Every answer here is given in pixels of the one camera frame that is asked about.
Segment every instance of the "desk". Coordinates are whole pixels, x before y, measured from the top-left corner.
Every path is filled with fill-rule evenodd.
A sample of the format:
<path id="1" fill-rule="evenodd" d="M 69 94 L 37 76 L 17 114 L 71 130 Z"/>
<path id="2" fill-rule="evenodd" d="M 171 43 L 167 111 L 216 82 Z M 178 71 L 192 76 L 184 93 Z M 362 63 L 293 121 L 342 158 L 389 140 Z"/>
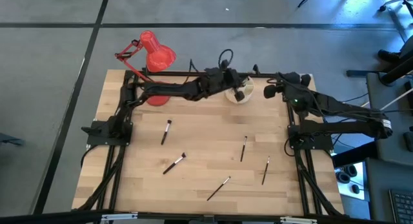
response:
<path id="1" fill-rule="evenodd" d="M 399 78 L 394 82 L 394 86 L 388 87 L 383 85 L 377 74 L 367 75 L 367 88 L 370 98 L 370 106 L 381 108 L 387 103 L 406 92 L 404 84 L 408 81 L 406 78 Z M 390 105 L 385 110 L 403 110 L 410 109 L 407 98 L 401 98 L 399 101 Z M 392 122 L 393 135 L 387 139 L 376 141 L 378 158 L 384 161 L 400 163 L 413 166 L 413 152 L 407 150 L 403 134 L 409 131 L 413 126 L 413 116 L 411 112 L 393 112 L 386 114 Z"/>
<path id="2" fill-rule="evenodd" d="M 399 78 L 394 82 L 394 86 L 388 87 L 383 85 L 379 80 L 379 74 L 367 75 L 367 88 L 370 99 L 370 106 L 378 108 L 385 106 L 404 92 L 404 84 L 408 81 L 406 78 Z M 410 109 L 407 98 L 401 98 L 385 110 L 404 110 Z M 413 116 L 411 112 L 392 112 L 386 116 L 392 122 L 393 134 L 387 139 L 367 143 L 366 145 L 338 154 L 333 157 L 336 167 L 357 163 L 365 158 L 378 158 L 383 161 L 399 163 L 413 166 L 413 152 L 407 150 L 403 137 L 409 127 L 413 126 Z"/>
<path id="3" fill-rule="evenodd" d="M 394 222 L 388 191 L 412 190 L 413 168 L 368 158 L 366 171 L 372 219 Z"/>
<path id="4" fill-rule="evenodd" d="M 119 101 L 124 70 L 109 70 L 96 118 L 107 120 Z M 156 81 L 182 83 L 181 76 L 152 76 Z M 303 215 L 294 158 L 283 151 L 287 138 L 287 106 L 281 96 L 265 99 L 266 78 L 254 78 L 251 100 L 229 102 L 224 93 L 198 102 L 171 97 L 161 107 L 147 104 L 134 109 L 133 136 L 126 148 L 116 210 L 183 214 Z M 172 120 L 161 145 L 166 121 Z M 243 162 L 239 162 L 244 136 L 248 136 Z M 73 207 L 82 205 L 101 181 L 107 146 L 87 155 Z M 187 157 L 162 175 L 182 152 Z M 267 157 L 270 164 L 261 185 Z M 322 150 L 312 151 L 316 179 L 329 201 L 343 212 L 334 168 Z M 232 178 L 210 200 L 207 197 Z M 108 187 L 106 198 L 110 196 Z M 314 212 L 307 186 L 310 210 Z"/>

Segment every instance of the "table leg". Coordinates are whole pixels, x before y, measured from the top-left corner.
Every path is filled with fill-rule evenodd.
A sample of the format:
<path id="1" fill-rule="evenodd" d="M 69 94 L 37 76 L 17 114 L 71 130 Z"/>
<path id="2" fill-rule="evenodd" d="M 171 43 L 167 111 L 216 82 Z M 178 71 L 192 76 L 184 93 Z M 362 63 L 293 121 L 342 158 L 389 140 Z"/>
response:
<path id="1" fill-rule="evenodd" d="M 374 141 L 332 156 L 334 168 L 358 163 L 366 158 L 377 158 L 377 146 Z"/>

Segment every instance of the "chair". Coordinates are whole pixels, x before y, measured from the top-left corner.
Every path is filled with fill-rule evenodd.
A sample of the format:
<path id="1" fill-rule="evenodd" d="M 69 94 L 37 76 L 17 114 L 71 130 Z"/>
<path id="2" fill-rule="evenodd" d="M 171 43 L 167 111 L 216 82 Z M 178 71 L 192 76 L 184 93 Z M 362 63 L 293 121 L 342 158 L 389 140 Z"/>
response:
<path id="1" fill-rule="evenodd" d="M 391 0 L 391 1 L 387 1 L 386 3 L 384 3 L 382 6 L 380 6 L 379 11 L 380 12 L 384 12 L 386 10 L 386 6 L 398 1 L 403 1 L 403 4 L 406 5 L 408 12 L 410 12 L 411 16 L 413 17 L 413 8 L 412 5 L 410 4 L 411 0 Z"/>

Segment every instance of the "wooden table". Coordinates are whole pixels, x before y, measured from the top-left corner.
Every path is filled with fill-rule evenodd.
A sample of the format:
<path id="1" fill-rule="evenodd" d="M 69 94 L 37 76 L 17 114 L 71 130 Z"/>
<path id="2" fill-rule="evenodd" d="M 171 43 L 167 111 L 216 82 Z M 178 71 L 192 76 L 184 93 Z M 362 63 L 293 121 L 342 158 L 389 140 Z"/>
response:
<path id="1" fill-rule="evenodd" d="M 124 70 L 106 75 L 96 118 L 107 120 L 119 101 Z M 182 83 L 181 76 L 152 76 L 156 81 Z M 133 136 L 126 148 L 116 210 L 182 214 L 303 215 L 294 158 L 283 151 L 287 138 L 287 106 L 277 95 L 265 99 L 265 78 L 254 78 L 255 89 L 243 105 L 229 102 L 224 93 L 198 102 L 171 97 L 161 107 L 135 108 Z M 172 120 L 164 145 L 166 121 Z M 248 136 L 240 162 L 244 136 Z M 85 158 L 73 207 L 82 205 L 101 181 L 108 147 L 97 147 Z M 162 175 L 182 152 L 182 160 Z M 261 185 L 263 172 L 270 164 Z M 313 150 L 317 183 L 329 201 L 343 212 L 330 157 Z M 228 183 L 207 197 L 228 177 Z M 108 206 L 111 185 L 106 192 Z M 314 212 L 307 186 L 310 211 Z"/>

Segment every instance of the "gray floor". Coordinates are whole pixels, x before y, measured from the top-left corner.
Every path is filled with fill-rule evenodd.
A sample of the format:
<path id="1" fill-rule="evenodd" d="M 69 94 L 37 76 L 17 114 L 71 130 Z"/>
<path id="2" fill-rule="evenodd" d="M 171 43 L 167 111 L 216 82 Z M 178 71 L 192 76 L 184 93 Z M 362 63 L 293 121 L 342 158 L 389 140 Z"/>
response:
<path id="1" fill-rule="evenodd" d="M 0 0 L 1 22 L 94 23 L 102 0 Z M 173 48 L 169 70 L 215 66 L 219 53 L 232 48 L 232 67 L 262 72 L 312 73 L 320 92 L 338 100 L 367 92 L 364 79 L 345 70 L 379 70 L 375 54 L 403 44 L 389 12 L 377 13 L 383 0 L 109 0 L 104 23 L 290 23 L 372 24 L 382 28 L 154 28 Z M 398 15 L 407 23 L 405 11 Z M 88 126 L 96 111 L 107 69 L 125 69 L 113 54 L 144 28 L 101 28 L 63 148 L 45 212 L 68 211 L 76 190 Z M 0 132 L 22 137 L 23 147 L 0 147 L 0 216 L 28 214 L 43 176 L 63 113 L 70 99 L 91 28 L 0 28 Z M 143 54 L 131 61 L 143 66 Z M 343 136 L 360 145 L 363 137 Z M 345 211 L 368 218 L 368 207 L 344 199 Z"/>

